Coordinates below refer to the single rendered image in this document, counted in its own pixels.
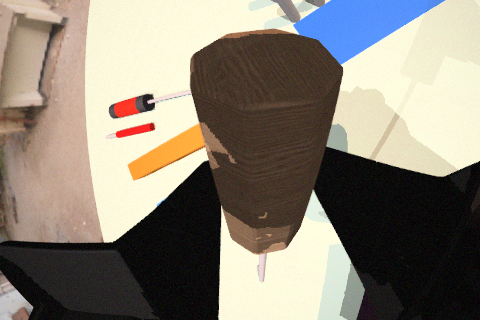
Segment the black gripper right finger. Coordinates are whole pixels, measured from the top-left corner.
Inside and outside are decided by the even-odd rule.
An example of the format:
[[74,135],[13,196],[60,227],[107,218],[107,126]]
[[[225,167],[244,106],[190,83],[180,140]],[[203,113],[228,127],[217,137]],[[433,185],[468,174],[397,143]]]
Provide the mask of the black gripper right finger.
[[437,177],[325,147],[313,192],[379,320],[423,320],[417,307],[480,204],[480,161]]

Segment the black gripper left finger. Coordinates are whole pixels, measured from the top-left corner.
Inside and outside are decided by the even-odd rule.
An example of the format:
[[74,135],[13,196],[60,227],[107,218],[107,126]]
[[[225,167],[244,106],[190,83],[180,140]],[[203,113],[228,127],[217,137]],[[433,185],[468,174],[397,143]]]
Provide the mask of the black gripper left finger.
[[209,160],[111,243],[0,243],[35,304],[141,320],[219,320],[221,203]]

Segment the red-handled screwdriver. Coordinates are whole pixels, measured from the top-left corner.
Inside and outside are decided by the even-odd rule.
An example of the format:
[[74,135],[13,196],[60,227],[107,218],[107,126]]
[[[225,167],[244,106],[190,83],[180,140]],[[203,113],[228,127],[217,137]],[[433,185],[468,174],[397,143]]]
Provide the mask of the red-handled screwdriver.
[[143,93],[143,95],[137,96],[135,99],[124,100],[120,101],[120,103],[109,105],[108,113],[111,115],[112,119],[121,119],[121,117],[135,115],[135,113],[152,111],[152,109],[155,108],[155,103],[157,103],[157,101],[189,95],[189,93],[192,93],[191,89],[188,89],[188,91],[172,93],[172,95],[160,97],[160,99],[153,99],[151,93]]

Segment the blue rectangular strip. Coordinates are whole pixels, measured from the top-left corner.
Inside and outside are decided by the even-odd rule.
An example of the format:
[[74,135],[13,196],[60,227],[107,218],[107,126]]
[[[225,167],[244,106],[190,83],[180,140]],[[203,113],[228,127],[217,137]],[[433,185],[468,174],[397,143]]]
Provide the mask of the blue rectangular strip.
[[301,36],[320,40],[343,64],[443,1],[331,0],[293,27]]

